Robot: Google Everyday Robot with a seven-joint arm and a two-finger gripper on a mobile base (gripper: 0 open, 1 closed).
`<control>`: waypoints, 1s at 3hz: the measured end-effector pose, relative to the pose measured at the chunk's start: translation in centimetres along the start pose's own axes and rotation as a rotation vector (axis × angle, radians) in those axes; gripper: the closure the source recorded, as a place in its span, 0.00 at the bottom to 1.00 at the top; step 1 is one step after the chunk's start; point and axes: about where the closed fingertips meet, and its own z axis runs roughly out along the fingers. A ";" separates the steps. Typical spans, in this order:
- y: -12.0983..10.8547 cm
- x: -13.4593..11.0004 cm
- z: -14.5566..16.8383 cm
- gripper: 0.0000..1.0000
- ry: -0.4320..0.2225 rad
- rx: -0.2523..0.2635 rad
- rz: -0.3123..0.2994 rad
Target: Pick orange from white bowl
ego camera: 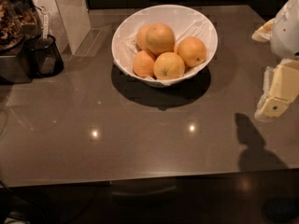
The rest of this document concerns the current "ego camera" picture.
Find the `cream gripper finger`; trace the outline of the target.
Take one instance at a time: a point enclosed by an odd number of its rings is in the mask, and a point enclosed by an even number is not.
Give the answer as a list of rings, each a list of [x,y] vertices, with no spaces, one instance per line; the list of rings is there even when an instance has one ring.
[[[260,26],[252,35],[252,39],[258,42],[268,42],[272,36],[274,19],[271,19]]]
[[[299,96],[299,61],[283,59],[276,67],[267,66],[263,74],[263,95],[255,118],[268,122],[284,114]]]

